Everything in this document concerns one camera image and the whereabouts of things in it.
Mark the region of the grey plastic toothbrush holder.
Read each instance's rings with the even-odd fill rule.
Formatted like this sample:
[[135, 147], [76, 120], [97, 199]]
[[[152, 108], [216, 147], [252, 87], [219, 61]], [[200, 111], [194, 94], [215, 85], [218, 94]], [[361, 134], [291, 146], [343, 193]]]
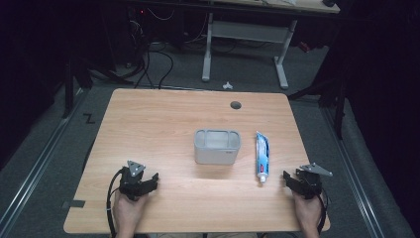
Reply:
[[232, 165], [241, 148], [241, 136], [233, 130], [200, 129], [194, 134], [194, 158], [201, 165]]

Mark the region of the metal floor rail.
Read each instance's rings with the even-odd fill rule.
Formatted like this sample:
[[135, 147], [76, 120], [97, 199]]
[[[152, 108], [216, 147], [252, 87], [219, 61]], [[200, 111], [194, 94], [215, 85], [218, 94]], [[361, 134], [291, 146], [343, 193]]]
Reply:
[[344, 174], [348, 179], [350, 188], [358, 205], [359, 211], [363, 217], [370, 238], [384, 238], [383, 230], [378, 222], [371, 202], [368, 199], [367, 193], [357, 175], [346, 145], [336, 133], [333, 113], [330, 109], [320, 109], [320, 111], [328, 125], [332, 137], [334, 138], [335, 144], [338, 147], [340, 160], [344, 167]]
[[37, 187], [53, 158], [75, 110], [84, 101], [88, 89], [77, 89], [73, 106], [64, 111], [64, 92], [57, 102], [43, 115], [6, 168], [0, 172], [0, 238], [7, 238], [19, 215]]

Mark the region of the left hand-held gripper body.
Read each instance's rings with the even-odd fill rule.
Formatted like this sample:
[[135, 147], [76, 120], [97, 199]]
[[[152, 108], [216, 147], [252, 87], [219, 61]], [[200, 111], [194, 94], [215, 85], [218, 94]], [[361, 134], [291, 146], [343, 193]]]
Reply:
[[122, 168], [119, 190], [130, 200], [137, 201], [140, 196], [149, 193], [147, 185], [142, 182], [145, 168], [133, 161], [128, 161], [127, 166]]

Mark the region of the dark tape piece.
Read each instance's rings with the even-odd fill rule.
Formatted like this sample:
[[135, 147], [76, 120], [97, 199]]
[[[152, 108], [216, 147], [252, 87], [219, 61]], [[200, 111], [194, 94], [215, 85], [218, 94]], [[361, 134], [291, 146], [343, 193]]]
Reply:
[[84, 204], [85, 204], [84, 200], [67, 200], [61, 205], [61, 207], [63, 209], [68, 209], [68, 208], [71, 208], [71, 207], [83, 208]]

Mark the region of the blue and white toothpaste tube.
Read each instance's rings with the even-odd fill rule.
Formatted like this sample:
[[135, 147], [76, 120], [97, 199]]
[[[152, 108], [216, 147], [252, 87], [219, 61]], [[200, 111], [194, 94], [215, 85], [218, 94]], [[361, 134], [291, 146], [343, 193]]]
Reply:
[[256, 174], [260, 183], [265, 183], [269, 176], [269, 142], [261, 132], [256, 132]]

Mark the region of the person's right hand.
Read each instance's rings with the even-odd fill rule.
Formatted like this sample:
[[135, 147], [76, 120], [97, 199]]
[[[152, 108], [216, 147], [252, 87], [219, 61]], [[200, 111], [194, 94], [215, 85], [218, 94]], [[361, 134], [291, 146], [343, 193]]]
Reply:
[[305, 230], [317, 230], [321, 220], [322, 205], [317, 197], [305, 199], [302, 195], [292, 193], [295, 213], [300, 227]]

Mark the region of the black metal stand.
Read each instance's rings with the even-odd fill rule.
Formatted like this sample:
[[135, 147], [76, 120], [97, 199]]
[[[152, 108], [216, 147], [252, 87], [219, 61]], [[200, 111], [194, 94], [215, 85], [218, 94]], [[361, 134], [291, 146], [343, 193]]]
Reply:
[[288, 95], [289, 100], [296, 100], [305, 95], [318, 95], [321, 108], [335, 108], [333, 128], [336, 136], [342, 140], [342, 125], [345, 115], [346, 71], [348, 58], [330, 49], [320, 65], [311, 85]]
[[93, 81], [88, 70], [88, 61], [82, 57], [70, 57], [65, 64], [64, 73], [64, 113], [67, 118], [74, 106], [74, 81], [77, 81], [81, 88], [90, 89]]

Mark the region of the wooden desk with white legs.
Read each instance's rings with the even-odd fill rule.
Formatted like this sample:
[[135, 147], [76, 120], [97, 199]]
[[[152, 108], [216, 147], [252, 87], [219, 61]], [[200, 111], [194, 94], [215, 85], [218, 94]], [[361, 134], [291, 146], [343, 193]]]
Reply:
[[283, 61], [300, 17], [335, 17], [341, 9], [324, 0], [130, 0], [151, 7], [201, 10], [208, 13], [202, 80], [210, 80], [212, 39], [224, 38], [281, 44], [273, 58], [279, 86], [288, 88]]

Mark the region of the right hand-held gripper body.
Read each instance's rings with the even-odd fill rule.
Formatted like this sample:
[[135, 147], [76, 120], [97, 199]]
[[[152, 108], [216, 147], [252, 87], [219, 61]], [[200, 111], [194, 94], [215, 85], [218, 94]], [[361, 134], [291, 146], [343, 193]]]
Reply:
[[316, 163], [303, 165], [295, 171], [297, 177], [296, 192], [305, 199], [311, 199], [322, 192], [321, 176], [331, 177], [332, 172], [322, 168]]

